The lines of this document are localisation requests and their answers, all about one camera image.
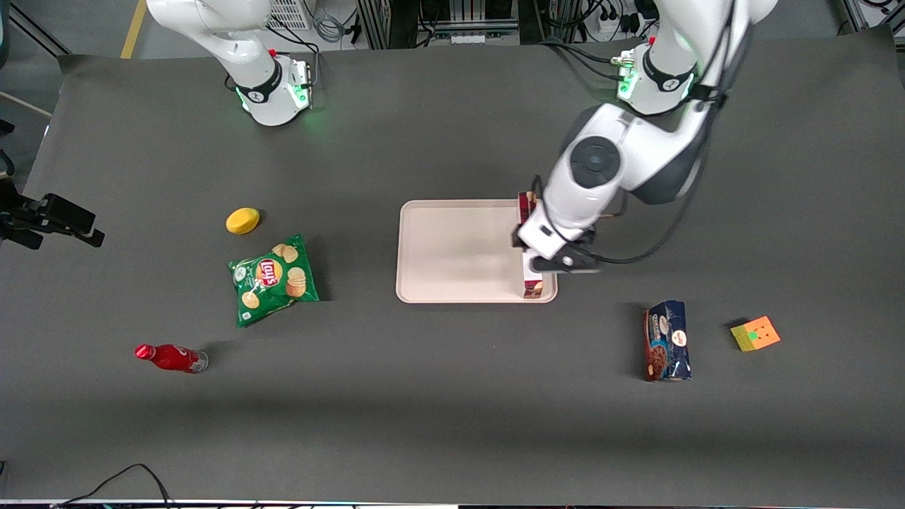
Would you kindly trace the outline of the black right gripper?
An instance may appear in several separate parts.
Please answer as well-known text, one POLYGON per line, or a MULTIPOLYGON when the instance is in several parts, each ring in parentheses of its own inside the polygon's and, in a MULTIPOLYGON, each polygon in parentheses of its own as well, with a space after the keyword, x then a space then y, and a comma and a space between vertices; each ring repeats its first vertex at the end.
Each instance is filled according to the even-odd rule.
POLYGON ((29 199, 19 193, 12 180, 1 181, 1 238, 38 250, 43 241, 43 226, 71 232, 71 236, 98 248, 104 232, 93 229, 95 215, 58 194, 29 199))

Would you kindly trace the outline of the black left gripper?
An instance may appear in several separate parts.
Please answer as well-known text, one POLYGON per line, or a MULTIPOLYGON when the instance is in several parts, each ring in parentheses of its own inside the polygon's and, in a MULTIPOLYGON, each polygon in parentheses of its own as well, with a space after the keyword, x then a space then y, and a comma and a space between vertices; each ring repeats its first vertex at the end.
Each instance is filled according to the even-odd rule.
POLYGON ((597 274, 602 271, 602 262, 589 257, 587 254, 579 252, 578 248, 590 251, 597 238, 597 229, 594 226, 584 232, 574 241, 578 247, 565 246, 562 251, 557 252, 552 260, 540 257, 539 254, 530 250, 518 237, 518 228, 512 231, 512 246, 520 248, 524 255, 527 255, 527 268, 534 273, 539 274, 597 274))

